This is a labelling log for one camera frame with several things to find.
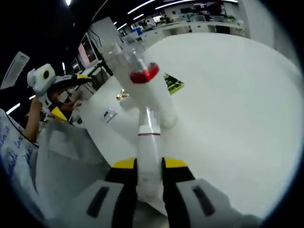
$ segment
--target sticker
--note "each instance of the sticker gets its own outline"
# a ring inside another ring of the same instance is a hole
[[[101,121],[104,123],[108,123],[114,116],[116,116],[117,112],[111,108],[108,108],[104,114],[101,116]]]

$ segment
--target window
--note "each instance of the window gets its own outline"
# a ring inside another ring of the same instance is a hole
[[[155,23],[160,22],[161,21],[161,16],[153,17],[153,20],[155,21]]]

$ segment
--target desk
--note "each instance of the desk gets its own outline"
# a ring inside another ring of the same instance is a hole
[[[263,44],[215,33],[167,37],[147,49],[145,58],[185,83],[172,95],[179,119],[162,130],[165,155],[183,159],[238,211],[267,216],[300,160],[300,71]],[[81,107],[110,165],[136,153],[138,110],[123,111],[115,100],[120,90],[112,77]],[[100,121],[106,108],[118,112],[109,126]]]
[[[212,29],[211,27],[215,26],[227,26],[230,27],[231,32],[233,34],[238,34],[236,30],[243,29],[241,25],[232,22],[215,22],[215,21],[200,21],[200,22],[174,22],[170,24],[160,25],[154,28],[154,30],[150,30],[144,32],[139,37],[143,40],[143,45],[148,48],[151,45],[157,43],[158,41],[164,39],[170,35],[177,35],[182,33],[188,33],[189,29],[192,30],[193,33],[196,32],[215,32],[215,28]]]

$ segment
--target computer monitor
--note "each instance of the computer monitor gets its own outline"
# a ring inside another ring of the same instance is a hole
[[[73,68],[73,72],[75,74],[78,74],[81,71],[79,63],[76,58],[74,58],[74,60],[72,62],[72,68]]]
[[[78,51],[79,57],[86,68],[92,67],[98,61],[87,33],[85,33],[85,36],[82,38]]]

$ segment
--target plastic bottle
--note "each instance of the plastic bottle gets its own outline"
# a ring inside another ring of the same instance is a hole
[[[137,196],[144,202],[162,199],[161,129],[157,113],[150,108],[140,111],[137,144]]]
[[[173,127],[177,113],[158,65],[146,64],[135,48],[117,46],[113,54],[117,63],[114,75],[136,106],[150,107],[159,113],[161,127]]]

